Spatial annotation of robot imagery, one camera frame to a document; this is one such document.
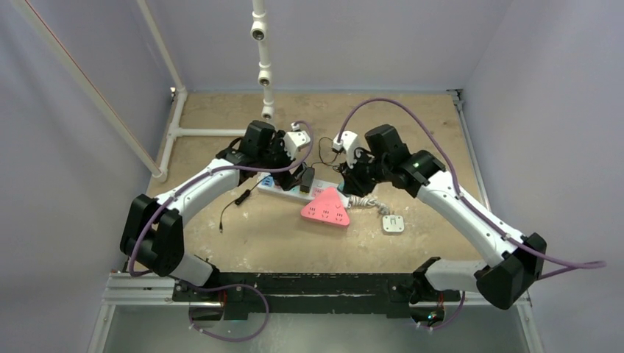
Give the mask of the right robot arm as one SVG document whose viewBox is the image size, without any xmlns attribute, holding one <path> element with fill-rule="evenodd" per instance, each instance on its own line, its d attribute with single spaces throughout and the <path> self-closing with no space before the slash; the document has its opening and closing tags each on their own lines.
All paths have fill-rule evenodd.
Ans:
<svg viewBox="0 0 624 353">
<path fill-rule="evenodd" d="M 426 150 L 411 153 L 397 130 L 384 124 L 365 134 L 363 148 L 354 132 L 333 139 L 333 150 L 346 160 L 338 170 L 346 194 L 364 197 L 389 182 L 431 207 L 478 251 L 480 260 L 432 257 L 413 272 L 411 303 L 446 290 L 479 293 L 494 307 L 507 310 L 542 273 L 547 243 L 537 234 L 524 235 L 489 212 L 453 174 Z"/>
</svg>

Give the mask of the black power adapter with switch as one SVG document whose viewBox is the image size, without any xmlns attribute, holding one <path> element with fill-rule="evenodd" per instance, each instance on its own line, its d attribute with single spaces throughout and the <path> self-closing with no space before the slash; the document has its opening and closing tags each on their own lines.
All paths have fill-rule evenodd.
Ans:
<svg viewBox="0 0 624 353">
<path fill-rule="evenodd" d="M 236 199 L 226 204 L 225 207 L 222 209 L 220 216 L 219 216 L 219 232 L 223 233 L 224 231 L 224 221 L 223 221 L 224 213 L 229 207 L 231 207 L 232 205 L 240 206 L 243 202 L 245 202 L 251 196 L 252 191 L 254 191 L 259 185 L 263 184 L 264 182 L 272 181 L 272 180 L 273 178 L 270 175 L 263 177 L 262 179 L 257 181 L 251 188 L 246 189 Z"/>
</svg>

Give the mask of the pink triangular power socket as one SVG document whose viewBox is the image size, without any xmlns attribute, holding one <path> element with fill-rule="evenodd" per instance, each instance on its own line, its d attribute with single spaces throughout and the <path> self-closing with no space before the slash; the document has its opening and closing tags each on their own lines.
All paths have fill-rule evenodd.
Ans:
<svg viewBox="0 0 624 353">
<path fill-rule="evenodd" d="M 328 187 L 317 195 L 300 211 L 300 216 L 306 221 L 315 221 L 334 227 L 347 228 L 350 217 L 335 187 Z"/>
</svg>

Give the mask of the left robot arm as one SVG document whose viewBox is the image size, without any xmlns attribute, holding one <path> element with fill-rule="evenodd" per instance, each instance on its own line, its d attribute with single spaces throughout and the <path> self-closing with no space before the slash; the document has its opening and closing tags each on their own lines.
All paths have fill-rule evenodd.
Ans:
<svg viewBox="0 0 624 353">
<path fill-rule="evenodd" d="M 305 121 L 290 131 L 254 120 L 243 136 L 228 146 L 196 175 L 155 197 L 141 194 L 132 200 L 121 236 L 120 250 L 128 256 L 133 277 L 153 273 L 191 283 L 202 301 L 219 293 L 218 269 L 185 249 L 184 228 L 201 210 L 222 194 L 259 173 L 268 173 L 292 186 L 291 171 L 299 168 L 302 149 L 311 151 L 313 132 Z"/>
</svg>

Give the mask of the white multicolour power strip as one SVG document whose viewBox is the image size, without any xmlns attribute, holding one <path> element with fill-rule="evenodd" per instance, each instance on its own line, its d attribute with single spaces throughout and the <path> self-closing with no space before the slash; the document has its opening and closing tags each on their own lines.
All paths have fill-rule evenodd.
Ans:
<svg viewBox="0 0 624 353">
<path fill-rule="evenodd" d="M 287 199 L 297 200 L 302 203 L 309 203 L 313 201 L 318 195 L 320 195 L 327 188 L 338 189 L 338 184 L 327 182 L 320 179 L 314 179 L 312 181 L 311 189 L 308 192 L 301 191 L 299 185 L 293 187 L 290 190 L 283 190 L 278 186 L 273 178 L 268 173 L 261 173 L 258 177 L 260 184 L 257 189 L 260 192 L 277 195 Z"/>
</svg>

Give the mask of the white square plug adapter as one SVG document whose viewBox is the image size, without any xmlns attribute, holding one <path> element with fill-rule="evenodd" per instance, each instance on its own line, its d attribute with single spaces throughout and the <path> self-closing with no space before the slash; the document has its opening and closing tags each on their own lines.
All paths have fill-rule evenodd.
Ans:
<svg viewBox="0 0 624 353">
<path fill-rule="evenodd" d="M 384 215 L 382 217 L 382 230 L 386 234 L 401 234 L 405 230 L 404 218 L 401 215 Z"/>
</svg>

